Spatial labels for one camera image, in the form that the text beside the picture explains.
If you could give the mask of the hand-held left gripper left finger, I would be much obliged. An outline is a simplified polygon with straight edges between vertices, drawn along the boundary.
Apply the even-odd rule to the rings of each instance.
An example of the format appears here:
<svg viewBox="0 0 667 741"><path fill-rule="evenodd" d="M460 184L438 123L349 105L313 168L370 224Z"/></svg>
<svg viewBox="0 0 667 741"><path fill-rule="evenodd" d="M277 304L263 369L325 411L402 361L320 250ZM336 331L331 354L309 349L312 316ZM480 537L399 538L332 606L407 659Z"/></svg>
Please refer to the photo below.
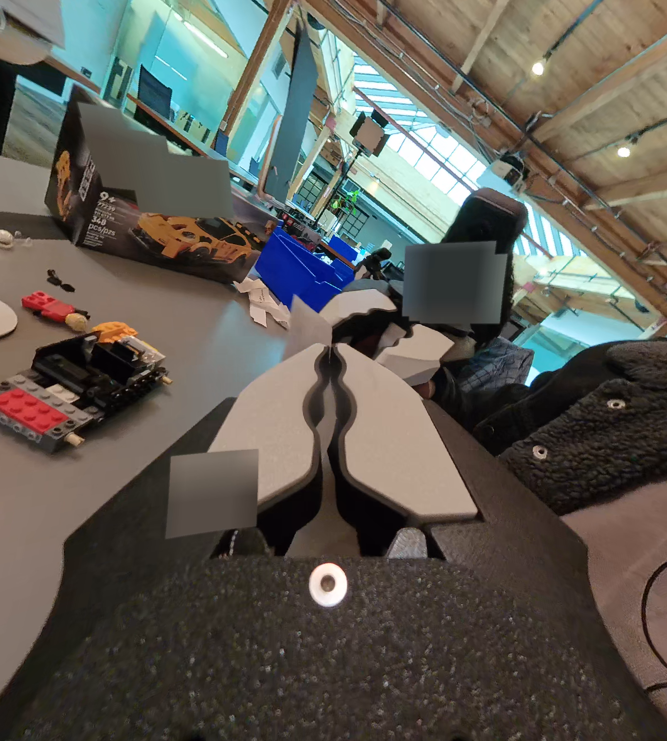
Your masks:
<svg viewBox="0 0 667 741"><path fill-rule="evenodd" d="M248 384L208 449L257 451L259 513L301 491L318 474L321 443L314 416L321 408L329 350L311 345Z"/></svg>

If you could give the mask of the torn white paper scraps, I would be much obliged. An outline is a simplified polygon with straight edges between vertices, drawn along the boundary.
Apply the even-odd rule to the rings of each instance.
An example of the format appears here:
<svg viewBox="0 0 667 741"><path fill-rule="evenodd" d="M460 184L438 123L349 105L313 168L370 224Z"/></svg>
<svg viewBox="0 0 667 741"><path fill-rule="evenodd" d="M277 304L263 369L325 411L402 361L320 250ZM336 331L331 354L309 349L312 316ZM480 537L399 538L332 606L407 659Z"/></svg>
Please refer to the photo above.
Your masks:
<svg viewBox="0 0 667 741"><path fill-rule="evenodd" d="M289 330L290 310L272 296L268 286L260 278L247 276L233 285L237 292L247 296L250 318L255 324L266 328L267 320L271 318L277 325Z"/></svg>

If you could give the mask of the black fleece jacket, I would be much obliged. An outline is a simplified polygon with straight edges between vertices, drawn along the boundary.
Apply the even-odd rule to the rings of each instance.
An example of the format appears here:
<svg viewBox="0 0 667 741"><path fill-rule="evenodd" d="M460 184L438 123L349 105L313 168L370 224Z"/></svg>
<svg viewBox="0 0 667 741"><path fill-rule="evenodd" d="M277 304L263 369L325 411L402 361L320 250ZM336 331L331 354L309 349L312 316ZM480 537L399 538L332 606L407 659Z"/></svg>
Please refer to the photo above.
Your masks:
<svg viewBox="0 0 667 741"><path fill-rule="evenodd" d="M556 514L617 498L667 479L667 339L590 347L471 412L475 439Z"/></svg>

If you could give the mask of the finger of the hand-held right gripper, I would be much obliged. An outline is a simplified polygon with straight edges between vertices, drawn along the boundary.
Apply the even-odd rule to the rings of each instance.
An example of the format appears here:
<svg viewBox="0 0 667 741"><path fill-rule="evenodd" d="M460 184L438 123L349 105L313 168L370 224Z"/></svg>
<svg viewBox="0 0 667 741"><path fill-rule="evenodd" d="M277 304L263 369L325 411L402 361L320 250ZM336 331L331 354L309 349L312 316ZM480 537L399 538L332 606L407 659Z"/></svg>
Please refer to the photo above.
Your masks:
<svg viewBox="0 0 667 741"><path fill-rule="evenodd" d="M425 384L453 346L451 338L434 329L417 324L406 332L390 323L378 341L375 362L406 384Z"/></svg>
<svg viewBox="0 0 667 741"><path fill-rule="evenodd" d="M380 336L396 314L394 302L377 289L341 292L319 311L331 327L333 343Z"/></svg>

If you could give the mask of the green plant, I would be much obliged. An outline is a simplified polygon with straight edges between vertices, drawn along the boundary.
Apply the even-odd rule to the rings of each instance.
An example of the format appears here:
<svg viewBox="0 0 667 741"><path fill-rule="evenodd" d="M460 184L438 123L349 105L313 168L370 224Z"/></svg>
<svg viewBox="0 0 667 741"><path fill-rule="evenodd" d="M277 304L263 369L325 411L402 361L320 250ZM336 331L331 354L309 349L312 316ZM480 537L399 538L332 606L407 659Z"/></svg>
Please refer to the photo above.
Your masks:
<svg viewBox="0 0 667 741"><path fill-rule="evenodd" d="M360 190L358 189L337 193L329 203L328 208L333 213L334 217L340 220L354 217L357 215L357 200L359 194Z"/></svg>

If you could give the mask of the black toy car box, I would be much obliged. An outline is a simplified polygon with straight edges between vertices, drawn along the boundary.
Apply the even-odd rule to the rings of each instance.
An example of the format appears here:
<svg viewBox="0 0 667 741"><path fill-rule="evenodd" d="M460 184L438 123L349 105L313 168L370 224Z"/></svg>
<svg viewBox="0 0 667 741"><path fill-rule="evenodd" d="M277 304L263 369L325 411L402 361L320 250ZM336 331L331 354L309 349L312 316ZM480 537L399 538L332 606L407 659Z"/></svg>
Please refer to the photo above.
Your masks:
<svg viewBox="0 0 667 741"><path fill-rule="evenodd" d="M217 283L241 282L266 213L233 194L228 164L171 151L162 135L74 88L44 203L72 244Z"/></svg>

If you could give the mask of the red toy minifigure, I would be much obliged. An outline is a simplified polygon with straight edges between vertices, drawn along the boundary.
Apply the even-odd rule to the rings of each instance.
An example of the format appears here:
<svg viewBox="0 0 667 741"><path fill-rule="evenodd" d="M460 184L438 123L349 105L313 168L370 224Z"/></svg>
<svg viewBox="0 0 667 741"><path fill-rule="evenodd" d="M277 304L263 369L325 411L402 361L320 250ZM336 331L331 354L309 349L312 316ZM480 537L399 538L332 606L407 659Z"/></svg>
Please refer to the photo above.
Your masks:
<svg viewBox="0 0 667 741"><path fill-rule="evenodd" d="M36 291L21 298L22 307L43 320L67 326L77 332L87 332L89 314L73 305L55 299L42 291Z"/></svg>

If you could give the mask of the dark grey upright panel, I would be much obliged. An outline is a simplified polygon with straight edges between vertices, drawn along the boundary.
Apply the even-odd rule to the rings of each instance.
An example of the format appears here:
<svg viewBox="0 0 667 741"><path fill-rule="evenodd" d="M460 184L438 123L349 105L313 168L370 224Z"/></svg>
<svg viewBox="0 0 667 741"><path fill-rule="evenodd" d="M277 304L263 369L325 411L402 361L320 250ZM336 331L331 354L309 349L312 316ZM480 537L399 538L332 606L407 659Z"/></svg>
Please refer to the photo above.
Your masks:
<svg viewBox="0 0 667 741"><path fill-rule="evenodd" d="M265 193L280 203L288 197L318 78L307 25L301 22L296 29L287 102L264 183Z"/></svg>

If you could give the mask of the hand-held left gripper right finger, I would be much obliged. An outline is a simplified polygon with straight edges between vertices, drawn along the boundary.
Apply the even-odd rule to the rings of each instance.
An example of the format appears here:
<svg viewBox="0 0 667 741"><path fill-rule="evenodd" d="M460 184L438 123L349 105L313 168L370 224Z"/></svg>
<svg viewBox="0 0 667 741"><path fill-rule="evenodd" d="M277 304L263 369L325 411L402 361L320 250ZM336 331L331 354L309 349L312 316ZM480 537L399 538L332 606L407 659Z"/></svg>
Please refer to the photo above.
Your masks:
<svg viewBox="0 0 667 741"><path fill-rule="evenodd" d="M342 471L352 484L412 523L475 519L477 506L421 396L352 347L336 352L353 409L342 438Z"/></svg>

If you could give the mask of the orange toy brick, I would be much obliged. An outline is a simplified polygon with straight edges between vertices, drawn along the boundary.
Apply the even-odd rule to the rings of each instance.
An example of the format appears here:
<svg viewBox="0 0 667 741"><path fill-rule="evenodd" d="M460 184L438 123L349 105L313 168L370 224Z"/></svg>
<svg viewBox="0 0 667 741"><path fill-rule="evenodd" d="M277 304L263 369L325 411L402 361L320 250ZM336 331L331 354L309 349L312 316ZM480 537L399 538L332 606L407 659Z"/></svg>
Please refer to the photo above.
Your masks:
<svg viewBox="0 0 667 741"><path fill-rule="evenodd" d="M106 321L92 327L91 332L98 336L98 342L108 344L125 338L137 337L138 332L121 321Z"/></svg>

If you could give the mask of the blue plaid cloth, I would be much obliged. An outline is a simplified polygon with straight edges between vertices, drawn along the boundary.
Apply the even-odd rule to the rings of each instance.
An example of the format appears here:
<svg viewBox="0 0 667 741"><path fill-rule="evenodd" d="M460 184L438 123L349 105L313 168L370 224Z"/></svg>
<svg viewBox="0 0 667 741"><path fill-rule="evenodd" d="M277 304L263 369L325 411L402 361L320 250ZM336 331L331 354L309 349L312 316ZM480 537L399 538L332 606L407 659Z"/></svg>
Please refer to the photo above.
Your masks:
<svg viewBox="0 0 667 741"><path fill-rule="evenodd" d="M456 375L460 391L494 391L505 385L525 385L534 350L497 337L479 350Z"/></svg>

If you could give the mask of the black toy car chassis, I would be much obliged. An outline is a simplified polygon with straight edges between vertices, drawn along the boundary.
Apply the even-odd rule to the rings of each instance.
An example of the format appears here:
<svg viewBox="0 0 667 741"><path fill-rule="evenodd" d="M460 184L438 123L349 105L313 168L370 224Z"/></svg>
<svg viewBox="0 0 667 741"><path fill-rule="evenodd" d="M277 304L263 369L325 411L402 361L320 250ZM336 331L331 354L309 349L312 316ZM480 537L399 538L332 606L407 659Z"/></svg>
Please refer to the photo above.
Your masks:
<svg viewBox="0 0 667 741"><path fill-rule="evenodd" d="M53 455L172 379L165 356L129 333L80 333L39 347L29 368L0 381L0 430Z"/></svg>

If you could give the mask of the blue plastic bin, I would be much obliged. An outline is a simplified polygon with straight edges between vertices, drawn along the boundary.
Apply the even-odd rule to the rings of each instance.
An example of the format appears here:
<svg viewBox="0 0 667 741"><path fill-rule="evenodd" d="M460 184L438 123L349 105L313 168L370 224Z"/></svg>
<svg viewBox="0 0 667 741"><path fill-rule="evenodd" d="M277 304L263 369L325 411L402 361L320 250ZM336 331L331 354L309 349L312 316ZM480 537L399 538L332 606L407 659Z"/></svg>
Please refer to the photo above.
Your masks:
<svg viewBox="0 0 667 741"><path fill-rule="evenodd" d="M298 296L315 311L355 279L354 270L340 259L326 263L281 227L269 236L254 271L283 305L291 308Z"/></svg>

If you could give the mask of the studio light panel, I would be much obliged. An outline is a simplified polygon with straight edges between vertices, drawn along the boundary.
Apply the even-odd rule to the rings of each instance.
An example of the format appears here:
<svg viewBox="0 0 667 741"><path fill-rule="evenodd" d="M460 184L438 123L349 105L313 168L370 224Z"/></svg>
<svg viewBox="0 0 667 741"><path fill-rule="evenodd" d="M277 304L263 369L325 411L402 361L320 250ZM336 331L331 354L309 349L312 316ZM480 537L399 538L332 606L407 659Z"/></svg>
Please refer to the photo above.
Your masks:
<svg viewBox="0 0 667 741"><path fill-rule="evenodd" d="M357 153L378 157L390 137L386 132L387 125L387 119L377 110L370 115L360 112L350 129Z"/></svg>

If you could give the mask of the grey desk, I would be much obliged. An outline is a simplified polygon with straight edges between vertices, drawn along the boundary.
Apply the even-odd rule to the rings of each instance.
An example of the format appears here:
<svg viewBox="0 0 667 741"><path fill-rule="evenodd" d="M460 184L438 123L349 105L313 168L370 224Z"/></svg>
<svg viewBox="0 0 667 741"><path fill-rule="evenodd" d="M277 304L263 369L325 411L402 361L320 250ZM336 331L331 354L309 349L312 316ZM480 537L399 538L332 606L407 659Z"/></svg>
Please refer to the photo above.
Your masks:
<svg viewBox="0 0 667 741"><path fill-rule="evenodd" d="M0 338L0 380L29 367L37 347L66 337L24 311L53 269L97 322L118 320L167 357L172 384L93 431L64 457L0 429L0 693L51 613L63 544L123 487L227 397L282 359L287 332L253 323L235 288L82 251L52 233L50 172L0 156L0 300L17 327Z"/></svg>

